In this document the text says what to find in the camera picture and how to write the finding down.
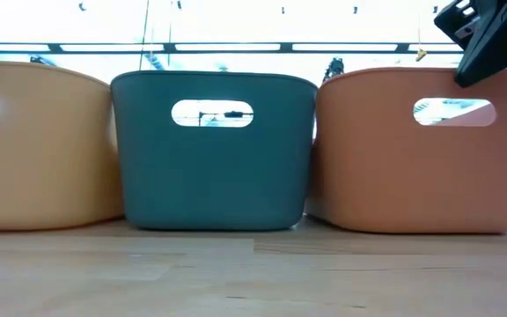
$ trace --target bin rim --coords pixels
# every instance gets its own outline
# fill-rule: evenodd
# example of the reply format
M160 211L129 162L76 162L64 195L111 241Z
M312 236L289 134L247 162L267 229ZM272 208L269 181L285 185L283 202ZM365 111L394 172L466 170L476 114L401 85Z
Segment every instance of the bin rim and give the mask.
M456 68L454 68L454 67L380 66L380 67L373 67L373 68L368 68L368 69L364 69L364 70L353 70L353 71L346 72L346 73L338 75L338 76L333 76L333 77L329 78L327 81L325 81L320 86L320 89L322 89L324 86L337 83L347 77L355 77L355 76L360 76L360 75L369 74L369 73L388 72L388 71L396 71L396 72L401 72L401 71L418 72L419 71L419 72L436 72L436 73L447 73L447 72L454 73L455 70L456 70Z
M39 68L44 70L52 70L52 71L60 71L62 73L70 74L77 77L83 77L85 79L89 79L92 82L98 83L100 85L105 85L108 88L108 84L100 79L97 79L91 75L87 75L75 70L65 69L61 66L52 66L40 63L27 63L27 62L12 62L12 61L0 61L0 66L17 66L17 67L25 67L25 68Z
M203 76L227 76L227 77L248 76L248 77L272 77L272 78L279 77L283 79L296 80L300 83L308 84L315 90L318 90L318 86L315 83L311 82L310 80L292 75L253 73L253 72L208 71L208 70L135 70L118 75L111 81L111 86L113 86L117 80L124 79L125 77L141 76L141 75L145 76L203 75Z

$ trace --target storage bin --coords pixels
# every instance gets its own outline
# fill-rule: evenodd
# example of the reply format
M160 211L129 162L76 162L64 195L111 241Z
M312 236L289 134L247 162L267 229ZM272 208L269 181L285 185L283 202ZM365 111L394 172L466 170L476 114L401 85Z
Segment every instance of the storage bin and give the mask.
M0 62L0 230L85 225L122 214L111 96L97 79Z
M307 212L366 232L507 232L507 71L467 89L453 74L362 70L321 86ZM493 107L421 125L414 104L435 97Z
M301 218L315 85L281 75L149 70L120 75L111 89L132 224L274 230ZM253 119L241 128L182 126L172 117L182 100L245 102Z

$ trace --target beige bin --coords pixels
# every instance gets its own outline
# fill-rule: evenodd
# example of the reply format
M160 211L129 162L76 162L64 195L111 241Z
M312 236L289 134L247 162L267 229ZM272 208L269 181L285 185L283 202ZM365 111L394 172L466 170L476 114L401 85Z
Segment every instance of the beige bin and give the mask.
M307 212L365 232L507 232L507 71L467 89L454 70L345 74L317 96ZM413 116L423 98L483 99L439 125ZM487 109L496 110L496 119Z
M0 230L121 215L108 85L73 71L0 62Z

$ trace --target wooden surface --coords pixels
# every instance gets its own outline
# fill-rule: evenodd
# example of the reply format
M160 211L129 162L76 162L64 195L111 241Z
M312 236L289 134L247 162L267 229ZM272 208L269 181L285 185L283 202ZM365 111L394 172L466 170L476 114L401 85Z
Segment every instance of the wooden surface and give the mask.
M507 317L507 235L0 233L0 316Z

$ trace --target bin handle hole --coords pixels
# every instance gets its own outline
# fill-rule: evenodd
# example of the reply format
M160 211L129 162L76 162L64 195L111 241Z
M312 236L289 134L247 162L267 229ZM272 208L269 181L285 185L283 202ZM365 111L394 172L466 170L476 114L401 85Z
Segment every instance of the bin handle hole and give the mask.
M237 100L180 100L172 119L182 127L244 128L254 120L254 110Z
M488 100L423 98L414 104L414 119L423 126L488 127L496 117Z

